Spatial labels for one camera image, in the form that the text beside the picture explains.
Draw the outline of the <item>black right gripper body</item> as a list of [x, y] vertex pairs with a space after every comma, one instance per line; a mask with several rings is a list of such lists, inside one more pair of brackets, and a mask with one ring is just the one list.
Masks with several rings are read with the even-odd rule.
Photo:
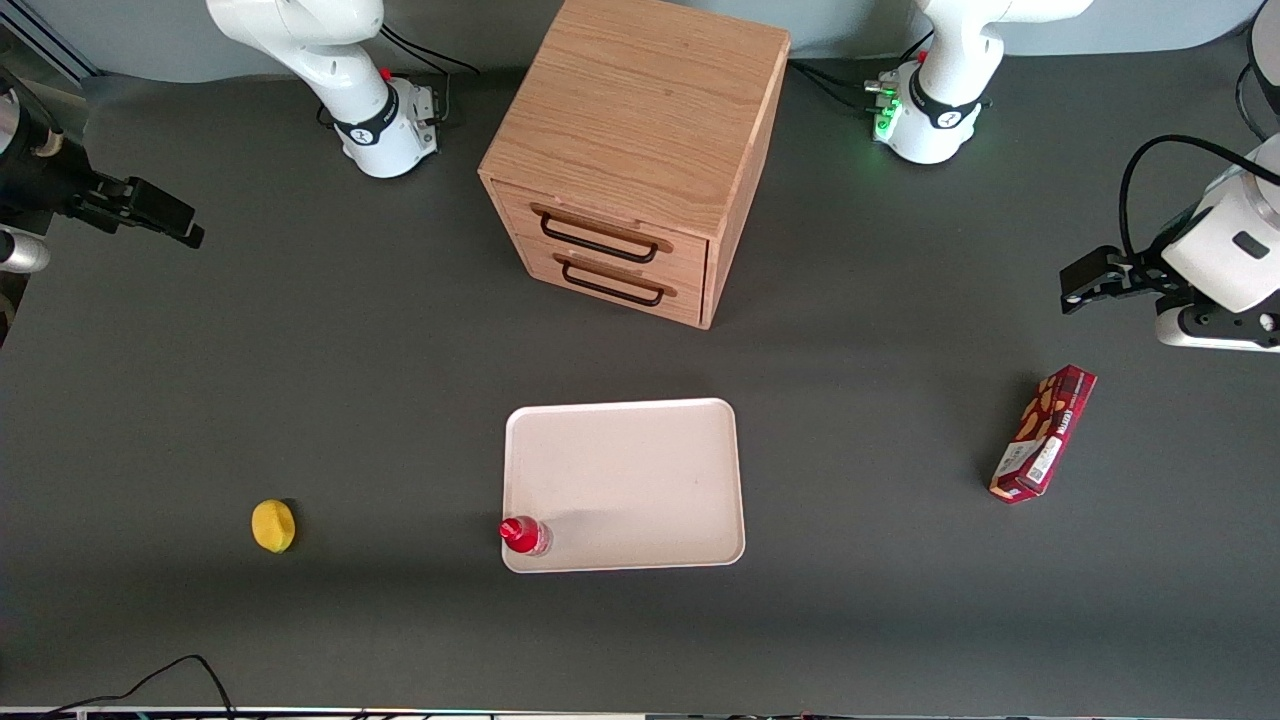
[[115, 181], [97, 173], [29, 88], [3, 68], [1, 214], [4, 223], [118, 223], [102, 190]]

